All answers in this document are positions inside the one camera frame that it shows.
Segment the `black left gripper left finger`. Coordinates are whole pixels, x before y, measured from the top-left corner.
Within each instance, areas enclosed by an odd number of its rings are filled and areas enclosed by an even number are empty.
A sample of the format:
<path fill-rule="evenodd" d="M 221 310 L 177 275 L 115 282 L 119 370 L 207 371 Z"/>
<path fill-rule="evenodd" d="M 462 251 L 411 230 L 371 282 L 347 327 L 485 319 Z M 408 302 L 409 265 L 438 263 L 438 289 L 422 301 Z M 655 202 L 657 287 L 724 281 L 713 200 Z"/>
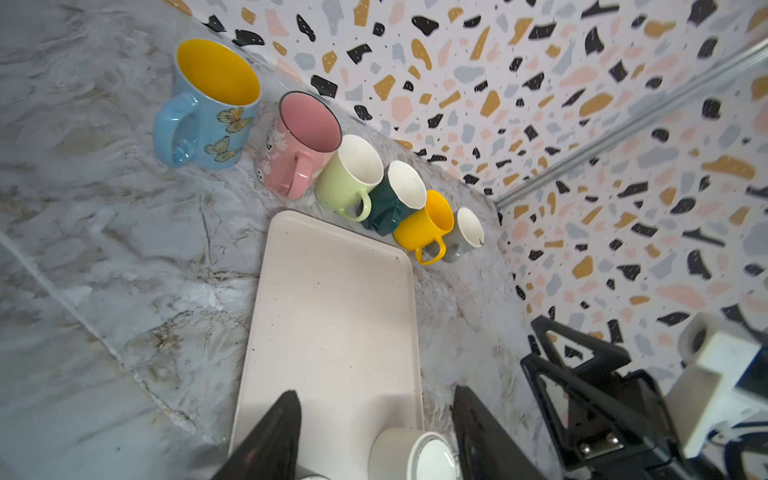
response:
<path fill-rule="evenodd" d="M 280 395 L 212 480 L 296 478 L 302 410 L 295 390 Z"/>

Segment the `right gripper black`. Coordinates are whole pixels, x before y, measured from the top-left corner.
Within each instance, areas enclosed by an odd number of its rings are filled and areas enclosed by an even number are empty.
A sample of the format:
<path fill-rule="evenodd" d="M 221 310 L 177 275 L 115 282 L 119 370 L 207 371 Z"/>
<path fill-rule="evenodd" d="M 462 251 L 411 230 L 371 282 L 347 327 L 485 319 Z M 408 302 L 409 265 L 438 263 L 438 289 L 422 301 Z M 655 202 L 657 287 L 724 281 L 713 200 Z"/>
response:
<path fill-rule="evenodd" d="M 548 360 L 521 361 L 558 459 L 592 479 L 723 479 L 700 455 L 687 458 L 656 381 L 615 344 L 539 316 L 533 332 Z M 580 360 L 567 367 L 565 358 Z"/>

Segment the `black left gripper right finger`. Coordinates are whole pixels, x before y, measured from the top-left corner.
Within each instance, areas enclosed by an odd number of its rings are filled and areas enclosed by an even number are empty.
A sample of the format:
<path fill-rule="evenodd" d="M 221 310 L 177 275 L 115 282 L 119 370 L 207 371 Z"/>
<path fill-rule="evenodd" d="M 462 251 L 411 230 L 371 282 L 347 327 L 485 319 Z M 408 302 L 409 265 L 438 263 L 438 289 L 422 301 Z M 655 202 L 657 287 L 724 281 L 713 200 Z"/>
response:
<path fill-rule="evenodd" d="M 455 387 L 451 412 L 463 479 L 543 478 L 470 387 Z"/>

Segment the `white mug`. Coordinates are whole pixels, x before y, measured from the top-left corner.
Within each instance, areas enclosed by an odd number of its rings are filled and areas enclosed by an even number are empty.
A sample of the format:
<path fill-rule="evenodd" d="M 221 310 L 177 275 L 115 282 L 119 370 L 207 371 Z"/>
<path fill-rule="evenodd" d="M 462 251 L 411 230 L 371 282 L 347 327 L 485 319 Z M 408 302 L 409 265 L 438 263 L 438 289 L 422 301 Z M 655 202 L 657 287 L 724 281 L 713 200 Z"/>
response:
<path fill-rule="evenodd" d="M 368 478 L 455 480 L 458 464 L 442 435 L 417 429 L 388 428 L 373 443 Z"/>

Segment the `grey mug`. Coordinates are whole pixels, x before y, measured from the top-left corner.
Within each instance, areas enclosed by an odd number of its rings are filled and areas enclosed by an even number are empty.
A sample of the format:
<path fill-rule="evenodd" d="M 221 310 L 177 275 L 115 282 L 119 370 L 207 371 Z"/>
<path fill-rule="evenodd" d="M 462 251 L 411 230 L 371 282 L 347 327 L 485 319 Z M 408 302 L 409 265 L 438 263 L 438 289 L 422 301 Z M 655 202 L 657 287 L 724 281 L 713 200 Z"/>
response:
<path fill-rule="evenodd" d="M 442 260 L 456 262 L 462 255 L 482 247 L 485 243 L 483 226 L 477 215 L 467 207 L 454 214 L 454 227 L 443 237 L 446 253 Z"/>

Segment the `dark green mug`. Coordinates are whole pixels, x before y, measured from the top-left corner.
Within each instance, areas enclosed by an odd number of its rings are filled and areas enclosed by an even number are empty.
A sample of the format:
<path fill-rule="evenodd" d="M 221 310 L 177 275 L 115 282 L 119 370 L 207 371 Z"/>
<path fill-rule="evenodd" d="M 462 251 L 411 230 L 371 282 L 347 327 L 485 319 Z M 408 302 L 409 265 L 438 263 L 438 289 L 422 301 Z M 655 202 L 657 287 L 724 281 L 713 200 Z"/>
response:
<path fill-rule="evenodd" d="M 362 226 L 380 236 L 393 234 L 400 223 L 424 208 L 426 186 L 418 172 L 403 161 L 393 161 L 370 193 L 371 212 Z"/>

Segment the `pink patterned mug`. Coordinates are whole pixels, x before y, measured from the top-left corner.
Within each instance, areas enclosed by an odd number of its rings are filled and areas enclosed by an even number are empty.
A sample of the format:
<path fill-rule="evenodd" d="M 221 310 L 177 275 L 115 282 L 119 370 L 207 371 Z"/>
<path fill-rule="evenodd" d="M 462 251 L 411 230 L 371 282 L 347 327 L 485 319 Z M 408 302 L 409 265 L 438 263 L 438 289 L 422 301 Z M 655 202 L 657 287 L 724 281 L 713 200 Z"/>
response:
<path fill-rule="evenodd" d="M 341 125 L 328 105 L 300 91 L 284 94 L 257 161 L 257 175 L 273 194 L 300 199 L 342 141 Z"/>

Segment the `light green mug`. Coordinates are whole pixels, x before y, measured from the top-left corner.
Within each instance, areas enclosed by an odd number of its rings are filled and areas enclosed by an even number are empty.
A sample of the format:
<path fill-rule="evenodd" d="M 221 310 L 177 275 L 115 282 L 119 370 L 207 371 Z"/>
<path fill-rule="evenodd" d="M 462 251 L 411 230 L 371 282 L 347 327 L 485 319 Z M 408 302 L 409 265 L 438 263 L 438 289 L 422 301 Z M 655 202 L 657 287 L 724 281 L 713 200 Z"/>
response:
<path fill-rule="evenodd" d="M 370 192 L 383 176 L 377 150 L 364 138 L 346 134 L 316 182 L 315 197 L 325 210 L 362 222 L 371 213 Z"/>

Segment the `blue butterfly mug yellow inside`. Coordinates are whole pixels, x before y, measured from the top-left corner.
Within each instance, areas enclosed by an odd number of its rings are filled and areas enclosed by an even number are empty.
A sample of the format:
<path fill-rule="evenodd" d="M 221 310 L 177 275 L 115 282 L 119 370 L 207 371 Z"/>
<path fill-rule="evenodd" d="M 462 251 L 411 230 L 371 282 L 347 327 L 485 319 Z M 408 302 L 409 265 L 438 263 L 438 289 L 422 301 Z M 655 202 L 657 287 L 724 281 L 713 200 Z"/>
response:
<path fill-rule="evenodd" d="M 260 97 L 257 74 L 233 50 L 206 39 L 181 42 L 174 54 L 171 98 L 154 119 L 156 157 L 171 168 L 234 166 Z"/>

